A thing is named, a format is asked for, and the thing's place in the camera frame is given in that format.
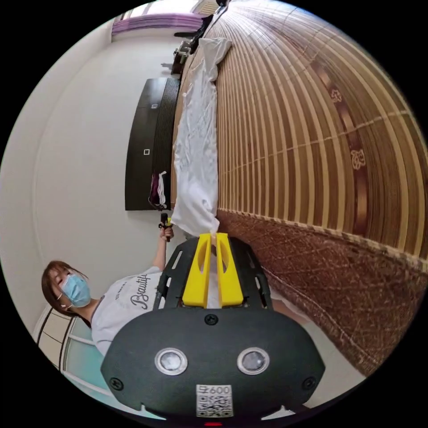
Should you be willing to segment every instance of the white wall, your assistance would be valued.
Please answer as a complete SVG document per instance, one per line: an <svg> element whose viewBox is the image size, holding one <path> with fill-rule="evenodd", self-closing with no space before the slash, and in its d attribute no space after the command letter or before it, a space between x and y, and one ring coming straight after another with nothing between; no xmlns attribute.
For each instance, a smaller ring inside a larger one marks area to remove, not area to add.
<svg viewBox="0 0 428 428"><path fill-rule="evenodd" d="M79 69L111 42L112 21L85 36L46 73L21 110L0 169L0 260L12 300L32 330L45 302L40 277L45 260L33 227L33 175L46 123Z"/></svg>
<svg viewBox="0 0 428 428"><path fill-rule="evenodd" d="M172 62L179 42L111 43L76 74L42 137L34 200L43 260L60 258L88 275L94 297L155 255L160 214L125 211L126 156L145 82L168 76L161 63Z"/></svg>

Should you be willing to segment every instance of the qr code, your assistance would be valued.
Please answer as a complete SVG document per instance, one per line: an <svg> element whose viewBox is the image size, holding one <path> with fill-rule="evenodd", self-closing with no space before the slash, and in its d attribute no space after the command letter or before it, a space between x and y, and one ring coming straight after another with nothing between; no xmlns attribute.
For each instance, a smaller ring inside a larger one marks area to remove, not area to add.
<svg viewBox="0 0 428 428"><path fill-rule="evenodd" d="M233 416L231 385L196 385L196 415L202 418Z"/></svg>

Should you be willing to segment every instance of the woman's hand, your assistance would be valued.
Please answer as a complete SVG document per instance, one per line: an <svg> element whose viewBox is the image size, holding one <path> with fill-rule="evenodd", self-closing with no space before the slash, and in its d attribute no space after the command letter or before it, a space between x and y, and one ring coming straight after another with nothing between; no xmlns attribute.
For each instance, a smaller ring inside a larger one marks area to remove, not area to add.
<svg viewBox="0 0 428 428"><path fill-rule="evenodd" d="M167 227L166 229L161 228L160 230L160 238L162 238L164 241L167 240L167 238L171 239L174 237L174 231L172 227Z"/></svg>

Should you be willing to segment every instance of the white sheet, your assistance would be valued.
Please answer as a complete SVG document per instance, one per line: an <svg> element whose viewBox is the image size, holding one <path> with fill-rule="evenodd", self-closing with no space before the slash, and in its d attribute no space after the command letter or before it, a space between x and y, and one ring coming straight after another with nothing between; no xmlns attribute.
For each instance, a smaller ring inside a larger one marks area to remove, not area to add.
<svg viewBox="0 0 428 428"><path fill-rule="evenodd" d="M218 229L217 64L232 42L200 39L203 60L183 94L183 113L174 143L177 200L171 222L193 236Z"/></svg>

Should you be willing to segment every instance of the blue face mask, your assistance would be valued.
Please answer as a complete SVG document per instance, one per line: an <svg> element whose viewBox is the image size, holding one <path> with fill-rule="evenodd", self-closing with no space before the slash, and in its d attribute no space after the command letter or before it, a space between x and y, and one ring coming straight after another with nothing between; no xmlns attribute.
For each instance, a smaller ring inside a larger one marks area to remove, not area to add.
<svg viewBox="0 0 428 428"><path fill-rule="evenodd" d="M83 308L91 301L91 293L87 282L76 274L68 275L62 292L69 298L75 308Z"/></svg>

